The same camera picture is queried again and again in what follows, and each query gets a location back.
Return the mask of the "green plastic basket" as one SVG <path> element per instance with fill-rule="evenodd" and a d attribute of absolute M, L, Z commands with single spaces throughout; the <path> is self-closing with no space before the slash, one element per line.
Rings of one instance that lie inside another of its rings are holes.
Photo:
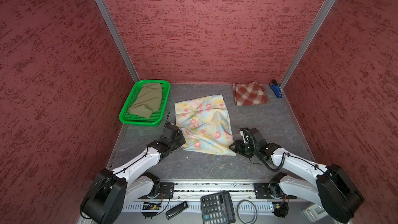
<path fill-rule="evenodd" d="M 135 102 L 137 99 L 137 96 L 142 89 L 142 86 L 146 83 L 160 83 L 162 86 L 162 92 L 163 92 L 163 97 L 162 97 L 162 102 L 160 105 L 160 109 L 157 112 L 154 112 L 150 118 L 144 118 L 140 117 L 137 115 L 132 115 L 128 112 L 128 109 L 130 106 Z M 122 123 L 125 124 L 133 124 L 133 125 L 139 125 L 139 126 L 150 126 L 150 127 L 155 127 L 158 126 L 159 123 L 161 122 L 164 111 L 166 108 L 166 103 L 169 97 L 171 85 L 169 82 L 165 80 L 140 80 L 137 83 L 134 84 L 129 96 L 126 99 L 126 102 L 120 112 L 119 119 Z"/>

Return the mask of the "floral pastel skirt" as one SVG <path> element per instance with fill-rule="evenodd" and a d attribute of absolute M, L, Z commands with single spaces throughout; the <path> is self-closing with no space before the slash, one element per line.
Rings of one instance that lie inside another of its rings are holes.
<path fill-rule="evenodd" d="M 222 95 L 211 95 L 175 103 L 176 125 L 186 143 L 185 151 L 236 156 L 230 116 Z"/>

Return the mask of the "red plaid skirt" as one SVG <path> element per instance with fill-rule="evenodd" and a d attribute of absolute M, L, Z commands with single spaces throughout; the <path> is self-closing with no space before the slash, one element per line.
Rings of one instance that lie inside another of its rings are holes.
<path fill-rule="evenodd" d="M 265 88 L 258 82 L 233 84 L 231 88 L 236 106 L 266 105 L 268 103 Z"/>

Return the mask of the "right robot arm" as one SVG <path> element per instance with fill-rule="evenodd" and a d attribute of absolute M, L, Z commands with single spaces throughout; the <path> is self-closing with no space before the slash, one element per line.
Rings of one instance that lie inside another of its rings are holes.
<path fill-rule="evenodd" d="M 339 223 L 347 224 L 364 202 L 364 197 L 344 169 L 325 166 L 292 154 L 275 143 L 243 135 L 229 149 L 244 157 L 256 156 L 276 175 L 263 191 L 273 199 L 301 198 L 322 207 Z"/>

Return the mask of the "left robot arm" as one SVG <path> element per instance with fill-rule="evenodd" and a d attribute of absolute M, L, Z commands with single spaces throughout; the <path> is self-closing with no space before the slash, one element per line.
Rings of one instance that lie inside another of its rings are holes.
<path fill-rule="evenodd" d="M 159 140 L 146 145 L 137 157 L 114 170 L 99 171 L 80 204 L 81 217 L 97 224 L 112 224 L 119 217 L 126 199 L 156 197 L 160 179 L 148 170 L 185 143 L 181 129 L 168 123 Z"/>

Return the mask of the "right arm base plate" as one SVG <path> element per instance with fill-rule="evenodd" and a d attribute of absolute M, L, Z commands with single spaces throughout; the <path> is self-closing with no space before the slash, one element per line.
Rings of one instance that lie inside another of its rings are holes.
<path fill-rule="evenodd" d="M 254 183 L 256 199 L 261 200 L 295 200 L 297 197 L 283 193 L 278 183 Z"/>

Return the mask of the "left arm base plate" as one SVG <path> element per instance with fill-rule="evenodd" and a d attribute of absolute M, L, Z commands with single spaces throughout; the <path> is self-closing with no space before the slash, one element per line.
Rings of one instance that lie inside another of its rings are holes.
<path fill-rule="evenodd" d="M 148 196 L 142 197 L 142 199 L 161 199 L 164 196 L 173 197 L 175 183 L 160 182 L 154 184 L 154 187 Z"/>

